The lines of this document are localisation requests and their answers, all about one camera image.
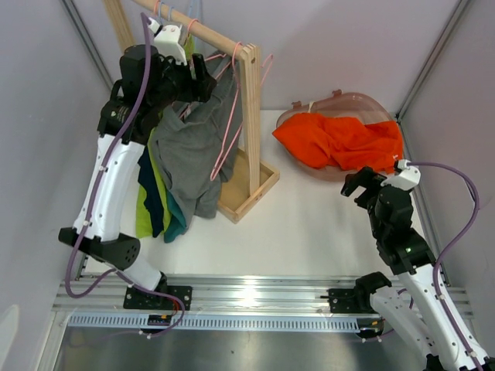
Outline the pink wire hanger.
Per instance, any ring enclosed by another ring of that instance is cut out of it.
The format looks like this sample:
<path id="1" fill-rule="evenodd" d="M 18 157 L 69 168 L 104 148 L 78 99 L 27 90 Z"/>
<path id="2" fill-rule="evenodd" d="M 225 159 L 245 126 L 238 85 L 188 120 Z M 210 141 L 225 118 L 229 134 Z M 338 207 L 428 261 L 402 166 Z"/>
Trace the pink wire hanger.
<path id="1" fill-rule="evenodd" d="M 261 64 L 261 80 L 260 80 L 260 90 L 263 91 L 265 81 L 271 71 L 274 62 L 274 55 L 270 53 Z"/>
<path id="2" fill-rule="evenodd" d="M 227 126 L 226 126 L 226 129 L 225 129 L 225 132 L 224 132 L 224 137 L 223 137 L 222 144 L 221 144 L 221 147 L 220 147 L 220 152 L 219 152 L 219 154 L 217 156 L 217 159 L 216 159 L 216 161 L 214 163 L 214 166 L 212 168 L 212 171 L 210 173 L 210 181 L 213 181 L 217 177 L 217 175 L 220 172 L 223 164 L 227 160 L 228 155 L 230 154 L 230 151 L 231 151 L 231 149 L 232 149 L 232 147 L 234 145 L 235 139 L 237 138 L 237 136 L 240 133 L 240 129 L 238 129 L 236 131 L 236 134 L 233 136 L 233 139 L 230 141 L 230 144 L 227 145 L 227 139 L 229 138 L 229 134 L 230 134 L 230 127 L 231 127 L 231 124 L 232 124 L 232 121 L 233 121 L 235 108 L 237 106 L 237 101 L 238 101 L 239 93 L 240 93 L 240 90 L 241 90 L 240 78 L 239 78 L 238 73 L 237 73 L 237 67 L 236 67 L 236 62 L 235 62 L 236 55 L 237 55 L 237 50 L 241 46 L 243 46 L 243 43 L 242 42 L 237 42 L 236 43 L 236 45 L 234 47 L 234 53 L 233 53 L 233 55 L 231 57 L 230 66 L 231 66 L 231 69 L 232 69 L 232 76 L 234 78 L 236 90 L 235 90 L 235 94 L 234 94 L 233 103 L 232 103 L 231 108 L 230 108 L 230 114 L 229 114 L 229 118 L 227 120 Z"/>
<path id="3" fill-rule="evenodd" d="M 158 17 L 158 21 L 162 21 L 162 13 L 161 13 L 161 8 L 162 8 L 162 1 L 161 0 L 156 0 L 155 1 L 155 6 L 154 6 L 154 13 Z"/>

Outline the grey shorts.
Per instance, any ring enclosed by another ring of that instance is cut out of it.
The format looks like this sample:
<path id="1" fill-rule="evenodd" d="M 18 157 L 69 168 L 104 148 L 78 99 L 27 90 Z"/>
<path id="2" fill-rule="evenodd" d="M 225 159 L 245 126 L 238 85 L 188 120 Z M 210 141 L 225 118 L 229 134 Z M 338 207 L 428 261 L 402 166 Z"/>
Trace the grey shorts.
<path id="1" fill-rule="evenodd" d="M 239 141 L 237 137 L 217 177 L 210 181 L 236 87 L 227 58 L 208 61 L 207 69 L 211 76 L 219 78 L 211 98 L 193 108 L 183 120 L 174 107 L 168 106 L 150 137 L 152 157 L 166 188 L 183 211 L 187 225 L 194 216 L 207 219 L 216 216 L 221 186 L 234 172 Z M 242 121 L 242 104 L 238 101 L 227 145 Z"/>

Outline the orange shorts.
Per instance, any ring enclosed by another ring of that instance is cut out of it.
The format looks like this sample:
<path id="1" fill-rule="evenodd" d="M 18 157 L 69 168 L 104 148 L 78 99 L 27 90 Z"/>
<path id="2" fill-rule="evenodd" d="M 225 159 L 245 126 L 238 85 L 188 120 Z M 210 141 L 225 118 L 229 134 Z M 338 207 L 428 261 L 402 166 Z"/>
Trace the orange shorts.
<path id="1" fill-rule="evenodd" d="M 394 121 L 363 124 L 356 117 L 326 117 L 297 113 L 277 127 L 272 135 L 302 164 L 343 171 L 365 166 L 391 173 L 403 159 L 403 139 Z"/>

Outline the navy blue shorts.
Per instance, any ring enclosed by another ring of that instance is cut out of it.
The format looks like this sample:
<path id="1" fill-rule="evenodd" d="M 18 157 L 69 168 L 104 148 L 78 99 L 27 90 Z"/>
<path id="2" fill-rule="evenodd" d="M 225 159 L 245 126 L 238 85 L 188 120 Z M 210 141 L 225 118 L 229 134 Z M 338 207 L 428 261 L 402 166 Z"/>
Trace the navy blue shorts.
<path id="1" fill-rule="evenodd" d="M 138 166 L 135 233 L 137 238 L 156 238 L 169 226 L 166 189 L 147 148 L 138 160 Z"/>

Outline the teal shorts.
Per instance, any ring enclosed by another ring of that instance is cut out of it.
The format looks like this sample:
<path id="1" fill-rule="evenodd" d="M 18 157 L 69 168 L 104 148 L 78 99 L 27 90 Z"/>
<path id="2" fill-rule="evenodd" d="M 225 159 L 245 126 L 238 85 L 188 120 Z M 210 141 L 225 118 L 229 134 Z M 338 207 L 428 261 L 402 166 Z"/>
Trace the teal shorts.
<path id="1" fill-rule="evenodd" d="M 164 242 L 171 243 L 187 230 L 186 219 L 179 204 L 169 191 L 166 191 L 167 208 L 170 214 L 169 226 L 164 232 Z"/>

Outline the lime green shorts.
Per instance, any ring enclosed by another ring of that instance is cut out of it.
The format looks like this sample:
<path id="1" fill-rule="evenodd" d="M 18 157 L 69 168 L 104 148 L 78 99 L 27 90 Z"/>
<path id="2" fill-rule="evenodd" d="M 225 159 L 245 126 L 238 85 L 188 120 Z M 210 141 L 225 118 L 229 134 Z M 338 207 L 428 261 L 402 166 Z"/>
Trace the lime green shorts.
<path id="1" fill-rule="evenodd" d="M 173 242 L 187 230 L 186 218 L 173 198 L 152 157 L 151 140 L 138 160 L 138 196 L 135 212 L 137 238 L 162 236 Z"/>

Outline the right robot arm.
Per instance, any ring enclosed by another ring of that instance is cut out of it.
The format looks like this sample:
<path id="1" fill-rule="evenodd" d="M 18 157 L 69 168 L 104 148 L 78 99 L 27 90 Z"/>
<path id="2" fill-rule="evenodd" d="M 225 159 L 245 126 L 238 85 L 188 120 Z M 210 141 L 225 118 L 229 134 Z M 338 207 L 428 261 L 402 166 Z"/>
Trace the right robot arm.
<path id="1" fill-rule="evenodd" d="M 420 163 L 398 160 L 394 174 L 370 167 L 346 175 L 341 193 L 367 211 L 382 261 L 402 283 L 417 311 L 406 308 L 381 272 L 357 279 L 353 303 L 375 311 L 425 360 L 427 370 L 492 370 L 494 359 L 477 342 L 441 281 L 441 257 L 413 228 L 411 191 L 420 183 Z"/>

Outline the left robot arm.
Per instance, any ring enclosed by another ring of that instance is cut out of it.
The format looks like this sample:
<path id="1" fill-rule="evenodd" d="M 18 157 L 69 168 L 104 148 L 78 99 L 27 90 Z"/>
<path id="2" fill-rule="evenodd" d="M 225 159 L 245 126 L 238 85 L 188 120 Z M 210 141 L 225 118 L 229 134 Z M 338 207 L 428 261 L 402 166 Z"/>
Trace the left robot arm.
<path id="1" fill-rule="evenodd" d="M 217 83 L 199 53 L 180 62 L 171 53 L 141 44 L 127 48 L 119 64 L 121 77 L 101 109 L 84 204 L 73 225 L 60 229 L 58 240 L 142 287 L 141 300 L 158 309 L 168 299 L 160 285 L 165 276 L 142 256 L 139 240 L 121 232 L 128 183 L 160 113 L 177 101 L 207 102 Z"/>

